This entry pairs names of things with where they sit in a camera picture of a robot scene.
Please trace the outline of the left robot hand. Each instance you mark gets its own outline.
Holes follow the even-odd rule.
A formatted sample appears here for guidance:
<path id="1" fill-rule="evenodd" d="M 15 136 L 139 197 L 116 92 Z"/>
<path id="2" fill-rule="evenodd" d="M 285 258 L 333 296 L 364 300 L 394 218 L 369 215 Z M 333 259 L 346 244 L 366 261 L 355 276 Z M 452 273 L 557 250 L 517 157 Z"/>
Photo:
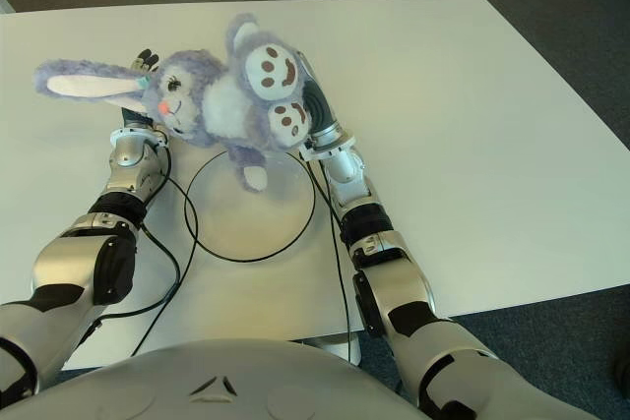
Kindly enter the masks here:
<path id="1" fill-rule="evenodd" d="M 131 63 L 130 68 L 137 71 L 155 72 L 158 69 L 159 56 L 150 49 L 144 49 Z M 130 127 L 133 124 L 153 126 L 154 121 L 145 112 L 136 112 L 127 108 L 122 109 L 123 124 Z"/>

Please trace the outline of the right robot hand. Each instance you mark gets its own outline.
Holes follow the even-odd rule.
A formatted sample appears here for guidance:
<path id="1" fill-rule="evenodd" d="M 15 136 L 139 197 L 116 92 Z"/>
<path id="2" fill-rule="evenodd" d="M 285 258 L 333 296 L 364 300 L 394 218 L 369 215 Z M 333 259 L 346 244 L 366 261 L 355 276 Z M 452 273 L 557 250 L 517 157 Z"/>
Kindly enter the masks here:
<path id="1" fill-rule="evenodd" d="M 298 51 L 297 55 L 305 73 L 302 99 L 311 117 L 309 134 L 315 135 L 329 129 L 337 122 L 337 119 L 315 77 L 313 68 L 308 62 L 306 55 L 302 51 Z"/>

